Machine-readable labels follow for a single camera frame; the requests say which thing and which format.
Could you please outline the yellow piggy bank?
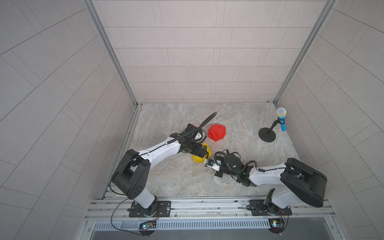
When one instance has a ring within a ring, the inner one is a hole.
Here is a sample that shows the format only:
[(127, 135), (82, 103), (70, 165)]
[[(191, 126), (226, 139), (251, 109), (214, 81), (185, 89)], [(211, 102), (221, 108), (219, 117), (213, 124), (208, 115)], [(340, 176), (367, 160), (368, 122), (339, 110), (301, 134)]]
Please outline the yellow piggy bank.
[(205, 159), (208, 159), (209, 157), (212, 156), (212, 151), (211, 151), (210, 147), (206, 143), (202, 143), (202, 145), (207, 148), (207, 154), (203, 158), (200, 158), (198, 156), (193, 156), (193, 160), (196, 163), (204, 163)]

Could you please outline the red piggy bank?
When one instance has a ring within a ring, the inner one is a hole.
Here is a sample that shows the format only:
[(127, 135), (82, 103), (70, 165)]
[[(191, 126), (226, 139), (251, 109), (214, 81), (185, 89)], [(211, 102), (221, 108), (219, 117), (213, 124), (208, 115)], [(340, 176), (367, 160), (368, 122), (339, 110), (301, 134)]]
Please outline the red piggy bank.
[(214, 142), (217, 142), (219, 140), (222, 140), (226, 136), (226, 127), (220, 124), (217, 125), (211, 125), (209, 131), (208, 131), (208, 137), (213, 140)]

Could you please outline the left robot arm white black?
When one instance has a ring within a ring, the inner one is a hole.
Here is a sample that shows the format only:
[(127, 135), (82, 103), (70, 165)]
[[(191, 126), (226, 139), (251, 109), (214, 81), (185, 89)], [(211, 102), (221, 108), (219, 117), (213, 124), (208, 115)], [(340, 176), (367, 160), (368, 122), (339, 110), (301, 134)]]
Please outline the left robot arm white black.
[(151, 167), (180, 152), (205, 157), (208, 154), (207, 147), (202, 145), (205, 137), (196, 140), (197, 134), (202, 132), (205, 125), (202, 123), (196, 127), (188, 124), (182, 133), (171, 134), (166, 140), (151, 148), (138, 152), (128, 150), (113, 173), (111, 183), (143, 209), (153, 208), (157, 198), (146, 188)]

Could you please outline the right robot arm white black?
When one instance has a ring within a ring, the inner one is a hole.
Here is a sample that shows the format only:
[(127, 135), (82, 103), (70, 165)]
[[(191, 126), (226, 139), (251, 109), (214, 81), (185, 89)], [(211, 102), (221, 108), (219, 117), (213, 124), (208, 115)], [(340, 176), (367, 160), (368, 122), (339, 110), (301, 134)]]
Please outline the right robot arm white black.
[(277, 215), (300, 202), (316, 208), (324, 205), (327, 177), (295, 158), (288, 158), (284, 164), (260, 168), (256, 161), (244, 164), (239, 153), (225, 151), (215, 153), (212, 160), (205, 159), (204, 164), (215, 170), (217, 177), (221, 178), (224, 174), (232, 176), (245, 187), (266, 184), (284, 186), (278, 191), (271, 189), (262, 205), (256, 207), (259, 211)]

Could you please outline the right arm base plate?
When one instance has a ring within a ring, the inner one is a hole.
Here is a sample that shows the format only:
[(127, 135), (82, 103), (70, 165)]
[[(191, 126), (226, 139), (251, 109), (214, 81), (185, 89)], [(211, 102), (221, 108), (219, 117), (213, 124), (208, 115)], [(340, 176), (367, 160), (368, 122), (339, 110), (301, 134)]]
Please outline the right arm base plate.
[(265, 200), (250, 200), (246, 209), (252, 212), (253, 216), (291, 216), (292, 211), (290, 207), (280, 209), (272, 203), (268, 205)]

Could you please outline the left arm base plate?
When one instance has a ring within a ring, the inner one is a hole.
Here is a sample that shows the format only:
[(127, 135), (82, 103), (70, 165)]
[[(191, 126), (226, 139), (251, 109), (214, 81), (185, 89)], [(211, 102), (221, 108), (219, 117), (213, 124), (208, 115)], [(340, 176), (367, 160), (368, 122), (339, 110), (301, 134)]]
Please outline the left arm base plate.
[(153, 217), (169, 217), (171, 210), (171, 201), (155, 200), (147, 209), (136, 202), (127, 209), (130, 218), (153, 218)]

